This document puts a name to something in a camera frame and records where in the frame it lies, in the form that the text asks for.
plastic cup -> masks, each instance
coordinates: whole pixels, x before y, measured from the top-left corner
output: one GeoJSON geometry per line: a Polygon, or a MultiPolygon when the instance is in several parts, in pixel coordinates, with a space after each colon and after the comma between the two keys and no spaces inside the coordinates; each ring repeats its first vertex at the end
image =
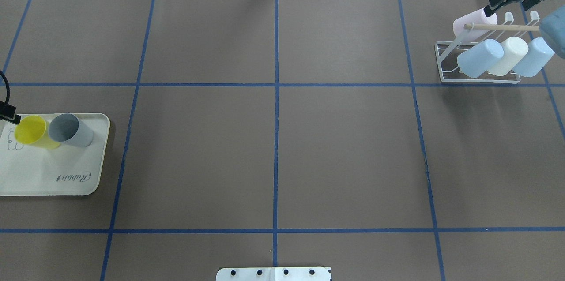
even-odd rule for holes
{"type": "Polygon", "coordinates": [[[36,146],[44,149],[54,149],[61,145],[49,138],[49,122],[41,116],[26,116],[14,130],[16,141],[25,146],[36,146]]]}
{"type": "Polygon", "coordinates": [[[94,133],[72,113],[57,116],[49,125],[49,136],[56,142],[69,146],[90,146],[94,133]]]}
{"type": "Polygon", "coordinates": [[[555,52],[542,37],[534,38],[528,47],[528,54],[512,70],[520,76],[533,77],[549,62],[555,52]]]}
{"type": "MultiPolygon", "coordinates": [[[[474,12],[469,13],[468,15],[461,16],[460,18],[456,19],[453,22],[453,33],[456,37],[464,31],[463,26],[465,24],[490,24],[495,25],[498,23],[498,16],[496,13],[491,16],[486,16],[485,11],[481,8],[480,10],[476,10],[474,12]]],[[[481,37],[483,34],[486,34],[488,30],[472,30],[463,42],[472,42],[475,41],[477,38],[481,37]]]]}
{"type": "Polygon", "coordinates": [[[462,52],[457,57],[457,64],[465,75],[477,78],[498,63],[503,56],[504,50],[500,43],[489,38],[462,52]]]}
{"type": "Polygon", "coordinates": [[[489,72],[494,76],[505,76],[528,53],[528,44],[519,37],[509,37],[502,42],[504,57],[498,61],[489,72]]]}

white wire rack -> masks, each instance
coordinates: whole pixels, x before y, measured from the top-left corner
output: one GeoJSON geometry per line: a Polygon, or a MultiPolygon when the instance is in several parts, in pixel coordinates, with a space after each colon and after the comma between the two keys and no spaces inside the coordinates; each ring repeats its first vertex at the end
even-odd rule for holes
{"type": "Polygon", "coordinates": [[[495,76],[485,72],[477,78],[470,78],[461,72],[457,57],[466,50],[472,48],[476,44],[493,38],[498,41],[505,32],[514,32],[513,36],[521,37],[526,32],[539,32],[539,14],[536,11],[530,12],[530,21],[526,25],[513,25],[514,16],[511,12],[506,12],[503,24],[465,24],[464,30],[456,37],[454,41],[437,41],[435,44],[437,69],[442,82],[478,82],[492,84],[517,84],[521,81],[520,75],[510,71],[505,76],[495,76]],[[472,30],[488,30],[482,36],[479,42],[466,42],[466,38],[472,30]]]}

table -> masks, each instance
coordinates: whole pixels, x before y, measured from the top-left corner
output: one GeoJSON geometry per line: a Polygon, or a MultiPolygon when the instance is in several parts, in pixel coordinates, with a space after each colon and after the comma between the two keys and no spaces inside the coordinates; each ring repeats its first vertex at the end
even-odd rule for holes
{"type": "Polygon", "coordinates": [[[434,42],[485,4],[0,0],[18,111],[112,122],[95,193],[0,198],[1,279],[563,279],[563,60],[439,82],[434,42]]]}

light blue cup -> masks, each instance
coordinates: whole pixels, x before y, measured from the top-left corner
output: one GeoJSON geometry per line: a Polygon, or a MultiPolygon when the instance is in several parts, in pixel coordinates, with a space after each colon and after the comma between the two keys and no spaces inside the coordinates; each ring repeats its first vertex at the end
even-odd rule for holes
{"type": "Polygon", "coordinates": [[[465,75],[477,78],[498,63],[503,56],[502,45],[489,38],[462,52],[457,57],[457,64],[465,75]]]}
{"type": "Polygon", "coordinates": [[[514,66],[513,70],[520,76],[533,77],[549,62],[555,52],[542,37],[534,38],[528,47],[528,54],[514,66]]]}

white metal bracket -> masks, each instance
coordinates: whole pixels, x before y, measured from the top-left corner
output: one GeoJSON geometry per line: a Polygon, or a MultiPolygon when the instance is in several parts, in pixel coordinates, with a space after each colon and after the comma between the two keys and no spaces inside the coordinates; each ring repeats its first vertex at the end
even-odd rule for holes
{"type": "Polygon", "coordinates": [[[216,281],[331,281],[327,267],[223,268],[216,281]]]}

